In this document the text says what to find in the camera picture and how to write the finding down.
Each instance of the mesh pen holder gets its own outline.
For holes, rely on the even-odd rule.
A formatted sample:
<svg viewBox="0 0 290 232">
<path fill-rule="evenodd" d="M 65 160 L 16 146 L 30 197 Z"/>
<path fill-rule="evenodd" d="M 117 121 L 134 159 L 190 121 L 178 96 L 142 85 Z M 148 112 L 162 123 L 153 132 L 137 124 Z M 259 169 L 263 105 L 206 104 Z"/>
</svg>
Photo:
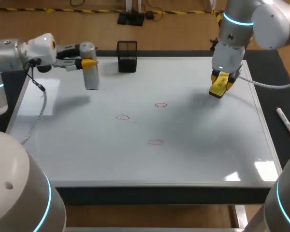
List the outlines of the mesh pen holder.
<svg viewBox="0 0 290 232">
<path fill-rule="evenodd" d="M 118 70 L 121 73 L 135 73 L 137 41 L 117 42 Z"/>
</svg>

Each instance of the black power cord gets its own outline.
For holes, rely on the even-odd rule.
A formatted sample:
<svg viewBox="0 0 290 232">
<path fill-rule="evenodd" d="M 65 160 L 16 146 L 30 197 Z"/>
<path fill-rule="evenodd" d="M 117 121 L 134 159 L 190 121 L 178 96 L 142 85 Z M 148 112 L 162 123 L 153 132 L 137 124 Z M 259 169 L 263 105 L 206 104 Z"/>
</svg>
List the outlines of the black power cord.
<svg viewBox="0 0 290 232">
<path fill-rule="evenodd" d="M 151 8 L 159 9 L 159 10 L 161 11 L 161 17 L 160 17 L 160 19 L 155 20 L 155 17 L 153 17 L 153 12 L 152 12 L 152 11 L 145 12 L 145 17 L 146 17 L 146 14 L 150 14 L 150 15 L 149 15 L 149 18 L 152 19 L 153 21 L 158 22 L 158 21 L 162 20 L 162 18 L 163 18 L 163 10 L 162 10 L 160 7 L 152 6 L 152 5 L 148 2 L 148 0 L 146 0 L 146 3 L 147 3 Z"/>
<path fill-rule="evenodd" d="M 80 4 L 73 4 L 73 0 L 70 0 L 70 6 L 81 6 L 85 3 L 86 0 L 83 0 Z"/>
<path fill-rule="evenodd" d="M 41 84 L 39 84 L 36 80 L 34 80 L 33 78 L 33 68 L 36 66 L 36 65 L 39 65 L 41 64 L 41 59 L 37 59 L 37 60 L 34 60 L 34 59 L 31 59 L 29 61 L 27 61 L 25 64 L 24 64 L 24 70 L 26 71 L 26 76 L 28 76 L 33 84 L 35 84 L 42 92 L 45 92 L 45 88 L 44 86 L 42 86 Z"/>
</svg>

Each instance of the cable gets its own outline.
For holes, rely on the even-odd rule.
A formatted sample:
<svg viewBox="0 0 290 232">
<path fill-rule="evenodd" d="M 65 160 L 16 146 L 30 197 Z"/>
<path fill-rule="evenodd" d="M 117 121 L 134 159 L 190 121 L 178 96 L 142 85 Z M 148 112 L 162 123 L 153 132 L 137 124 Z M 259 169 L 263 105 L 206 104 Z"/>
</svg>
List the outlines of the cable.
<svg viewBox="0 0 290 232">
<path fill-rule="evenodd" d="M 33 125 L 33 127 L 31 128 L 31 130 L 29 131 L 29 133 L 26 135 L 26 137 L 23 139 L 23 141 L 20 143 L 21 145 L 24 145 L 28 140 L 29 138 L 31 137 L 32 133 L 34 132 L 34 130 L 36 129 L 43 113 L 44 113 L 44 110 L 46 108 L 46 105 L 47 105 L 47 94 L 46 94 L 46 91 L 43 92 L 43 96 L 44 96 L 44 101 L 43 101 L 43 106 L 41 108 L 41 111 L 39 113 L 39 116 L 38 116 L 38 119 L 37 121 L 35 122 L 35 124 Z"/>
<path fill-rule="evenodd" d="M 82 3 L 74 5 L 73 4 L 73 0 L 70 0 L 70 6 L 81 6 L 81 5 L 83 5 L 85 3 L 85 1 L 86 0 L 83 0 Z"/>
<path fill-rule="evenodd" d="M 250 82 L 250 83 L 253 83 L 253 84 L 256 85 L 256 86 L 260 86 L 260 87 L 264 87 L 264 88 L 286 89 L 286 88 L 289 88 L 289 87 L 290 87 L 290 83 L 287 84 L 287 85 L 284 85 L 284 86 L 273 86 L 273 85 L 266 85 L 266 84 L 263 84 L 263 83 L 260 83 L 260 82 L 256 82 L 256 81 L 253 81 L 253 80 L 247 79 L 247 78 L 242 77 L 242 76 L 238 76 L 238 77 L 241 78 L 241 79 L 244 80 L 244 81 L 248 81 L 248 82 Z"/>
<path fill-rule="evenodd" d="M 36 82 L 36 80 L 34 80 L 34 78 L 33 78 L 33 68 L 35 67 L 36 63 L 38 63 L 38 62 L 40 62 L 40 61 L 38 61 L 38 60 L 29 60 L 29 61 L 27 61 L 25 63 L 25 65 L 24 65 L 24 70 L 26 70 L 26 76 L 28 76 L 32 80 L 33 84 L 35 84 L 43 92 L 44 101 L 43 101 L 43 105 L 42 105 L 42 108 L 40 110 L 40 113 L 38 115 L 37 121 L 35 122 L 35 124 L 33 125 L 33 127 L 31 127 L 29 133 L 25 136 L 25 138 L 23 139 L 23 141 L 20 142 L 21 145 L 24 145 L 29 140 L 29 138 L 31 137 L 31 135 L 33 134 L 34 130 L 36 129 L 36 127 L 37 127 L 37 125 L 38 125 L 38 123 L 39 123 L 39 121 L 40 121 L 40 119 L 41 119 L 41 117 L 42 117 L 42 115 L 44 113 L 44 110 L 46 108 L 46 105 L 47 105 L 46 89 L 44 88 L 44 86 L 42 86 L 41 84 L 39 84 L 38 82 Z"/>
<path fill-rule="evenodd" d="M 159 9 L 159 10 L 161 11 L 161 18 L 158 19 L 158 20 L 154 20 L 154 19 L 153 19 L 153 21 L 158 22 L 158 21 L 162 20 L 162 18 L 163 18 L 163 10 L 162 10 L 160 7 L 158 7 L 158 6 L 152 6 L 152 5 L 148 2 L 148 0 L 146 0 L 146 3 L 147 3 L 151 8 L 156 8 L 156 9 Z"/>
<path fill-rule="evenodd" d="M 145 13 L 145 11 L 146 11 L 146 6 L 145 6 L 144 3 L 142 3 L 142 6 L 144 7 L 144 10 L 142 11 L 142 13 Z"/>
</svg>

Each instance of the white cable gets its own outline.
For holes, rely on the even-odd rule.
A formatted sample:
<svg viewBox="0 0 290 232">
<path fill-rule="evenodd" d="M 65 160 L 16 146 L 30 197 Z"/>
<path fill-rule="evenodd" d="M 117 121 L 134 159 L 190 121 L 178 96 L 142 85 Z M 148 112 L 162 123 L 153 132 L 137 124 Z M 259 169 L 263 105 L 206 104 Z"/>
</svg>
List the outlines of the white cable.
<svg viewBox="0 0 290 232">
<path fill-rule="evenodd" d="M 272 86 L 272 85 L 262 84 L 260 82 L 256 82 L 256 81 L 253 81 L 253 80 L 249 80 L 249 79 L 247 79 L 245 77 L 242 77 L 242 76 L 238 76 L 238 77 L 241 78 L 244 81 L 248 81 L 250 83 L 253 83 L 256 86 L 261 86 L 261 87 L 264 87 L 264 88 L 285 89 L 285 88 L 289 88 L 290 87 L 290 83 L 287 84 L 287 85 L 284 85 L 284 86 Z"/>
<path fill-rule="evenodd" d="M 43 101 L 43 106 L 41 108 L 41 111 L 40 111 L 40 114 L 38 116 L 38 119 L 37 121 L 35 122 L 35 124 L 33 125 L 33 127 L 31 128 L 31 130 L 29 131 L 29 133 L 26 135 L 26 137 L 24 138 L 24 140 L 21 142 L 21 145 L 24 145 L 28 139 L 31 137 L 32 133 L 34 132 L 34 130 L 36 129 L 43 113 L 44 113 L 44 110 L 46 108 L 46 104 L 47 104 L 47 94 L 46 94 L 46 91 L 43 92 L 43 96 L 44 96 L 44 101 Z"/>
</svg>

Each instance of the black device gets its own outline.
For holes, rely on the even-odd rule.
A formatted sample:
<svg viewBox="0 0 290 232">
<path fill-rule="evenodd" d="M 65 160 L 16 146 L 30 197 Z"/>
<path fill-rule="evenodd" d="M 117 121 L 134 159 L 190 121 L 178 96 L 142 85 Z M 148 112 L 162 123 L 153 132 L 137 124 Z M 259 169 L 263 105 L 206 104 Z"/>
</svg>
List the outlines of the black device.
<svg viewBox="0 0 290 232">
<path fill-rule="evenodd" d="M 137 41 L 117 42 L 118 70 L 121 73 L 135 73 L 137 61 Z"/>
<path fill-rule="evenodd" d="M 143 13 L 138 13 L 135 10 L 131 12 L 122 12 L 119 14 L 117 24 L 143 26 L 144 18 L 145 16 Z"/>
</svg>

